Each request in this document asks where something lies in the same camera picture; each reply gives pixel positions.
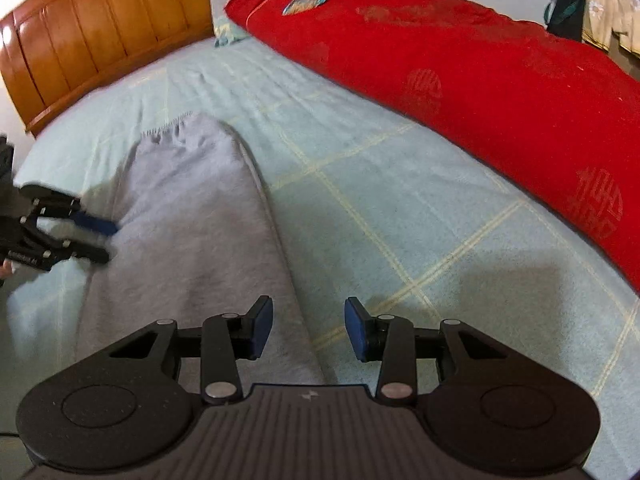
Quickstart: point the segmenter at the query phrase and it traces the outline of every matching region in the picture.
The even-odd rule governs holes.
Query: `bed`
[[[44,1],[31,15],[42,16]],[[20,35],[24,16],[14,12],[3,26]],[[120,167],[142,133],[209,113],[255,160],[328,382],[373,384],[378,373],[356,361],[346,339],[348,296],[417,326],[460,318],[593,395],[602,430],[587,467],[596,478],[622,480],[640,468],[640,300],[600,251],[434,131],[253,38],[215,48],[214,38],[203,39],[212,34],[206,22],[184,20],[166,43],[156,37],[156,47],[125,49],[115,65],[46,102],[35,73],[18,76],[19,59],[0,51],[7,87],[37,134],[17,183],[69,190],[108,216]],[[31,40],[20,38],[28,58]],[[38,52],[46,59],[56,50]],[[31,386],[72,362],[89,275],[77,261],[47,274],[21,269],[0,290],[0,431],[14,430]],[[418,370],[429,391],[433,364]],[[17,442],[0,440],[0,477],[27,466]]]

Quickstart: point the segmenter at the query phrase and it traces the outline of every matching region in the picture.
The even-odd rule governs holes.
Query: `ribbed black surface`
[[[256,386],[240,404],[205,411],[190,436],[128,472],[78,476],[41,467],[28,480],[488,480],[450,458],[409,410],[362,386]],[[545,480],[586,480],[579,471]]]

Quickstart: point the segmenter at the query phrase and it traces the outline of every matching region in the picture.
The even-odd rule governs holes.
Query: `human hand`
[[[12,266],[10,260],[5,260],[0,267],[0,280],[6,280],[8,277],[14,275],[14,266]]]

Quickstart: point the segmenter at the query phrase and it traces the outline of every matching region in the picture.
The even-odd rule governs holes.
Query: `beige fabric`
[[[611,38],[620,37],[620,46],[640,56],[640,0],[587,0],[582,37],[609,51]]]

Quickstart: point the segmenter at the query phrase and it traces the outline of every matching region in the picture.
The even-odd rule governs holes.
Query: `red blanket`
[[[404,112],[594,240],[640,290],[640,84],[594,48],[466,0],[231,0],[284,56]]]

